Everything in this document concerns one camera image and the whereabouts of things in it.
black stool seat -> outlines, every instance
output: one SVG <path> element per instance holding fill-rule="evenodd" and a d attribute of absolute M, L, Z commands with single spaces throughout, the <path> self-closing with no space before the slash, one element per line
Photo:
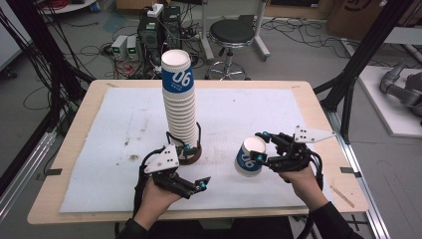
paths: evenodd
<path fill-rule="evenodd" d="M 255 32 L 251 26 L 239 20 L 225 19 L 211 25 L 210 37 L 225 47 L 245 46 L 252 43 Z"/>

wooden table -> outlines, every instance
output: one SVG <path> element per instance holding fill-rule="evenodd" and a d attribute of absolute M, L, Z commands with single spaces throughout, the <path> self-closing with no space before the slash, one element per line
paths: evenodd
<path fill-rule="evenodd" d="M 60 148 L 52 168 L 61 168 L 60 175 L 48 176 L 28 215 L 31 224 L 125 221 L 131 212 L 60 213 L 60 207 L 70 182 L 73 167 L 85 139 L 103 102 L 108 88 L 161 88 L 161 81 L 97 80 L 91 83 L 74 122 Z M 213 89 L 287 89 L 292 90 L 307 127 L 331 130 L 311 85 L 307 82 L 195 81 L 196 88 Z M 340 212 L 364 212 L 368 204 L 352 173 L 342 173 L 349 167 L 335 137 L 317 142 L 314 147 L 323 160 L 325 179 L 332 190 L 335 206 Z M 160 219 L 205 219 L 307 214 L 305 207 L 214 209 L 167 211 Z"/>

stool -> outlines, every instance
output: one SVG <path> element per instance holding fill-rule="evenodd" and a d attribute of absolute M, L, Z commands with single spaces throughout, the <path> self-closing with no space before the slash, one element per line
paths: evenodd
<path fill-rule="evenodd" d="M 221 20 L 210 28 L 210 38 L 213 42 L 223 47 L 220 56 L 224 54 L 225 49 L 229 49 L 225 62 L 214 63 L 207 71 L 205 79 L 223 80 L 250 80 L 245 69 L 232 61 L 232 49 L 243 48 L 251 45 L 254 41 L 255 32 L 252 26 L 248 26 L 239 20 L 226 19 Z"/>

floor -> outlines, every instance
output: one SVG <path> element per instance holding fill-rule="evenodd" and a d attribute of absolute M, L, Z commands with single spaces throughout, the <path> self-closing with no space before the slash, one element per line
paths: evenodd
<path fill-rule="evenodd" d="M 111 63 L 109 59 L 98 55 L 98 48 L 102 44 L 112 42 L 112 39 L 119 34 L 135 33 L 137 16 L 122 15 L 113 11 L 102 11 L 98 14 L 78 11 L 61 15 L 61 20 L 65 23 L 63 29 L 70 45 L 86 68 L 97 79 L 111 79 Z M 300 34 L 298 27 L 303 24 L 307 26 L 301 27 Z M 57 37 L 63 52 L 69 53 L 57 34 L 53 35 Z M 255 46 L 238 50 L 234 55 L 235 61 L 247 69 L 248 76 L 252 80 L 307 81 L 316 87 L 337 76 L 348 61 L 345 50 L 338 41 L 324 42 L 331 47 L 324 47 L 321 42 L 315 42 L 329 37 L 325 32 L 324 22 L 309 24 L 309 22 L 283 20 L 273 24 L 266 23 L 261 36 L 271 52 L 271 57 L 266 62 L 263 62 Z M 296 42 L 302 41 L 302 38 L 313 43 Z M 211 46 L 218 58 L 220 49 L 212 43 Z M 400 46 L 389 44 L 381 47 L 370 65 L 391 66 L 402 59 L 411 67 L 416 69 L 422 67 Z M 205 76 L 207 66 L 200 67 L 200 65 L 199 60 L 193 72 L 195 79 L 203 79 Z M 18 73 L 16 79 L 7 79 L 4 75 L 0 77 L 0 107 L 3 109 L 0 117 L 3 122 L 0 125 L 2 131 L 0 173 L 4 172 L 47 112 L 45 109 L 47 91 L 38 90 L 42 88 L 42 84 L 37 80 L 26 58 L 18 57 L 11 67 Z M 323 99 L 324 95 L 320 94 L 318 97 Z M 349 137 L 390 237 L 420 238 L 422 189 L 419 182 L 422 181 L 420 156 L 422 139 L 390 136 L 359 83 L 355 86 Z M 60 146 L 62 139 L 62 136 L 58 137 L 51 152 L 37 169 L 37 173 L 43 171 L 44 165 Z M 54 226 L 28 224 L 26 217 L 43 183 L 36 180 L 35 176 L 0 224 L 1 238 L 113 236 L 113 223 Z M 363 215 L 353 216 L 357 221 L 365 220 Z M 351 215 L 344 217 L 352 220 Z M 294 234 L 298 235 L 301 224 L 292 218 L 290 220 Z M 364 238 L 373 237 L 366 225 L 360 224 L 358 228 L 352 225 L 352 227 Z"/>

arm sleeve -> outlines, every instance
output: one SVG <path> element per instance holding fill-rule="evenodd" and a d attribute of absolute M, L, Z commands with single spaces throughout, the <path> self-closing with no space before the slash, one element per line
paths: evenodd
<path fill-rule="evenodd" d="M 363 237 L 356 234 L 332 205 L 331 202 L 310 213 L 323 239 L 356 239 Z"/>
<path fill-rule="evenodd" d="M 146 233 L 145 228 L 130 218 L 115 239 L 143 239 L 146 238 Z"/>

